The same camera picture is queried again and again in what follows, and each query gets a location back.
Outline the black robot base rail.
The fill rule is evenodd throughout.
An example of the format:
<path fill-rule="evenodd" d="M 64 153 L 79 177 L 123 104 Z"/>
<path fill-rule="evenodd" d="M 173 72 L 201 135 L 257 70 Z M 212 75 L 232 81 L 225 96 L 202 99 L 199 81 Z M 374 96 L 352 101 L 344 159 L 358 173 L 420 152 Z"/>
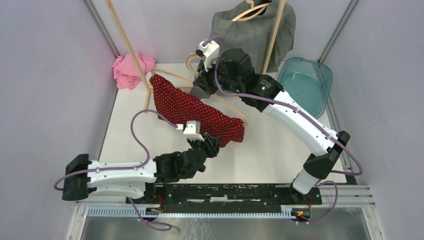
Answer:
<path fill-rule="evenodd" d="M 301 194 L 289 184 L 153 184 L 135 204 L 159 205 L 167 214 L 267 214 L 281 206 L 322 205 L 317 187 Z"/>

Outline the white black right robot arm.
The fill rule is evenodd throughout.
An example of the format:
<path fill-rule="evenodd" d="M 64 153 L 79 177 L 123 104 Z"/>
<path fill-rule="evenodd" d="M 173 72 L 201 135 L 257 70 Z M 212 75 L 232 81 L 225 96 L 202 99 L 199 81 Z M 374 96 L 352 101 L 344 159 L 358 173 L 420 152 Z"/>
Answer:
<path fill-rule="evenodd" d="M 258 74 L 250 56 L 241 48 L 231 48 L 219 54 L 217 50 L 197 49 L 200 63 L 194 88 L 209 97 L 216 92 L 233 94 L 242 102 L 286 126 L 309 148 L 311 154 L 293 180 L 289 199 L 302 204 L 310 190 L 334 172 L 334 165 L 345 151 L 351 136 L 336 132 L 321 124 L 290 96 L 274 78 Z"/>

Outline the grey pleated skirt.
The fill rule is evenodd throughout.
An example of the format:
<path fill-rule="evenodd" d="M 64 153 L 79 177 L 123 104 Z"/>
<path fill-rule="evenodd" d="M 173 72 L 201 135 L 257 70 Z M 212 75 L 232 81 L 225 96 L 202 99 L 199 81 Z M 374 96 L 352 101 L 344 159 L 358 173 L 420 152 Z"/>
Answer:
<path fill-rule="evenodd" d="M 232 21 L 248 9 L 248 5 L 242 2 L 233 9 L 216 12 L 210 37 L 204 41 L 217 42 L 219 54 L 229 49 L 242 49 L 250 56 L 257 74 L 276 72 L 294 45 L 295 11 L 282 0 L 272 0 L 264 14 L 247 21 Z"/>

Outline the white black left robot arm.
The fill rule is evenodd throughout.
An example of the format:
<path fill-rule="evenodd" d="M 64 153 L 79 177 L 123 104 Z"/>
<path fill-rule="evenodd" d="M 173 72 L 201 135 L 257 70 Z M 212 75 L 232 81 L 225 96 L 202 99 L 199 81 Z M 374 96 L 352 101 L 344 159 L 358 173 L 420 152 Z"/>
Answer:
<path fill-rule="evenodd" d="M 222 139 L 201 134 L 202 140 L 188 140 L 186 151 L 164 153 L 139 162 L 100 162 L 89 155 L 77 155 L 65 168 L 65 175 L 54 188 L 62 192 L 64 201 L 80 201 L 90 196 L 141 199 L 149 204 L 158 195 L 156 183 L 177 183 L 192 179 L 206 170 L 208 158 L 218 155 Z"/>

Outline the wooden clothes hanger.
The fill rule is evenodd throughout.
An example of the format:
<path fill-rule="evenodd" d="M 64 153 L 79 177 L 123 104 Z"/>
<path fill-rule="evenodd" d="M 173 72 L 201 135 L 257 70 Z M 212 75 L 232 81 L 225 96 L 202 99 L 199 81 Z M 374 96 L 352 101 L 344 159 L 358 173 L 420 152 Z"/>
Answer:
<path fill-rule="evenodd" d="M 245 2 L 250 6 L 250 8 L 235 16 L 231 20 L 232 22 L 248 21 L 263 14 L 266 11 L 268 5 L 271 3 L 271 0 L 261 0 L 258 4 L 256 4 L 253 0 L 245 0 Z"/>

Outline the red polka dot cloth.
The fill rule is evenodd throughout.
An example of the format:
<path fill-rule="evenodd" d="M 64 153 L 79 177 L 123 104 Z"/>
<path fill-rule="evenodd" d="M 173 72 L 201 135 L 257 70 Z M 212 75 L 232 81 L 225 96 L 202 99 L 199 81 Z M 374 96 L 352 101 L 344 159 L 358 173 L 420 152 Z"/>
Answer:
<path fill-rule="evenodd" d="M 223 114 L 195 96 L 176 88 L 169 80 L 158 74 L 153 75 L 149 82 L 153 88 L 156 111 L 171 123 L 176 125 L 198 121 L 202 133 L 221 138 L 222 148 L 230 142 L 244 141 L 245 127 L 240 118 Z"/>

